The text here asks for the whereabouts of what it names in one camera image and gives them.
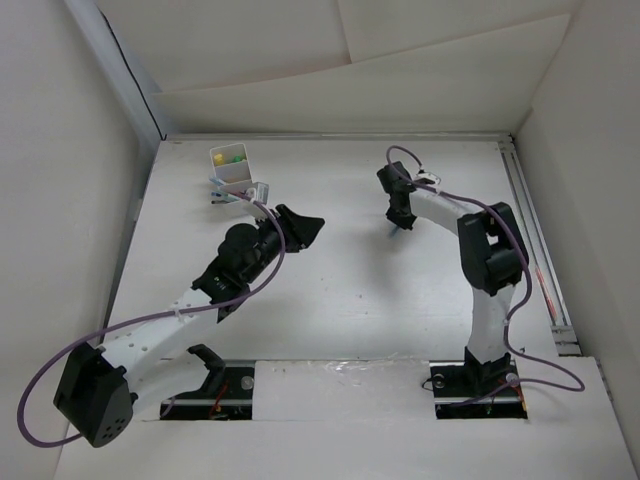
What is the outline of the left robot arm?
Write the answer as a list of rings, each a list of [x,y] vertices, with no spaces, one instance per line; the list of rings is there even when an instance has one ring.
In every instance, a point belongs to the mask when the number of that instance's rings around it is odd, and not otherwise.
[[[263,273],[275,274],[290,253],[307,249],[325,225],[284,204],[253,204],[254,223],[230,227],[217,254],[167,311],[135,323],[97,346],[73,346],[54,395],[54,406],[92,447],[115,440],[148,405],[222,387],[224,360],[204,345],[204,334],[256,291]]]

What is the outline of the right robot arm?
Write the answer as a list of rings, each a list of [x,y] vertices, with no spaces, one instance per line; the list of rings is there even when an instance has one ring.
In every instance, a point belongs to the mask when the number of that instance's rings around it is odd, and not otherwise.
[[[416,219],[424,218],[457,236],[462,272],[473,294],[462,381],[471,392],[486,393],[510,363],[504,328],[515,287],[529,263],[511,207],[504,202],[482,206],[433,187],[421,189],[408,180],[400,162],[384,166],[377,177],[389,196],[386,217],[396,227],[410,230]]]

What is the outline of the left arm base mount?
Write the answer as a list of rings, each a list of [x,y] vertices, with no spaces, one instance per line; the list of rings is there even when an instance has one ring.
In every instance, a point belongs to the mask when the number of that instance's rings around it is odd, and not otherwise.
[[[201,385],[161,404],[164,421],[246,421],[252,419],[255,361],[227,362],[209,347],[199,344],[188,349],[206,368]]]

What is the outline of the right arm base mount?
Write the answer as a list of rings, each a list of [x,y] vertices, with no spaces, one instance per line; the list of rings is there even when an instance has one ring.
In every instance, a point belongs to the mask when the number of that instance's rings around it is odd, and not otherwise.
[[[438,420],[527,419],[520,388],[508,382],[516,375],[509,353],[481,364],[465,350],[462,361],[430,361],[422,387],[433,393]]]

